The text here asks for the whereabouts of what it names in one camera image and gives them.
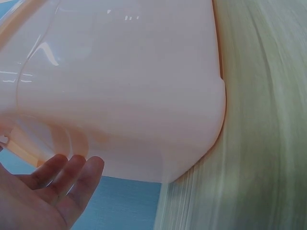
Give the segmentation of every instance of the blue surface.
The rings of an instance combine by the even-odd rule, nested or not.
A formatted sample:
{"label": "blue surface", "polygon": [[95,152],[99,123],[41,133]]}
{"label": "blue surface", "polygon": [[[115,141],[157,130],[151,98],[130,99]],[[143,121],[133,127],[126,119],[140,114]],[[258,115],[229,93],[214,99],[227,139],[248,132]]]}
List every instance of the blue surface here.
{"label": "blue surface", "polygon": [[8,1],[0,4],[0,18],[10,9],[12,6],[18,2],[18,0]]}
{"label": "blue surface", "polygon": [[[0,18],[17,0],[0,4]],[[31,173],[34,168],[6,150],[0,162],[13,174]],[[152,230],[160,184],[102,177],[88,207],[73,230]]]}

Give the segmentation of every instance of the finger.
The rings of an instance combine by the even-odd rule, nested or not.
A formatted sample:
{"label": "finger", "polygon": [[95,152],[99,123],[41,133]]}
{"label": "finger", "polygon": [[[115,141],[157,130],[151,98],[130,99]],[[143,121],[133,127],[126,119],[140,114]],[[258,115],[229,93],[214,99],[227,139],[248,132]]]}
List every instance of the finger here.
{"label": "finger", "polygon": [[68,228],[72,227],[85,210],[99,184],[104,165],[101,158],[91,157],[84,165],[72,189],[56,205]]}
{"label": "finger", "polygon": [[15,175],[30,189],[39,189],[47,186],[67,163],[64,155],[57,154],[46,161],[30,175]]}
{"label": "finger", "polygon": [[85,162],[84,157],[74,155],[47,187],[38,189],[35,192],[47,203],[56,204],[75,183]]}

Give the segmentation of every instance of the palm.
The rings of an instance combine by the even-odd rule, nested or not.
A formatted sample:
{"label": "palm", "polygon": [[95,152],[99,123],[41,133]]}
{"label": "palm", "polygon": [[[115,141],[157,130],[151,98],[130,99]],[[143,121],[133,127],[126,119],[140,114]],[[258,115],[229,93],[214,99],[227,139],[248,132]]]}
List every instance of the palm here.
{"label": "palm", "polygon": [[0,164],[0,225],[4,229],[69,229],[84,211],[103,167],[98,157],[86,162],[73,156],[67,162],[62,155],[31,175],[12,175]]}

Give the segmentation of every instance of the pale green fabric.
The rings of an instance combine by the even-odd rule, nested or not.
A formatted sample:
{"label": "pale green fabric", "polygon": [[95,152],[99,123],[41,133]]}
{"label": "pale green fabric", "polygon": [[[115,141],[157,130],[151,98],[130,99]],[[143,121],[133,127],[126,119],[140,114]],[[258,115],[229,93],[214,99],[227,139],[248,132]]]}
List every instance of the pale green fabric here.
{"label": "pale green fabric", "polygon": [[214,0],[227,114],[156,230],[307,229],[307,0]]}

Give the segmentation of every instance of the skin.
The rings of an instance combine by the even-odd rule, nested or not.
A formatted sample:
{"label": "skin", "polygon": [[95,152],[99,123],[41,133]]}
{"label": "skin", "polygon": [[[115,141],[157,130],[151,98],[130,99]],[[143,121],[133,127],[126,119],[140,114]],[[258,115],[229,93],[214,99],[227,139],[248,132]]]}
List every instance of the skin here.
{"label": "skin", "polygon": [[13,175],[0,164],[1,229],[70,229],[97,188],[104,164],[99,157],[86,161],[75,155],[68,161],[55,155],[30,175]]}

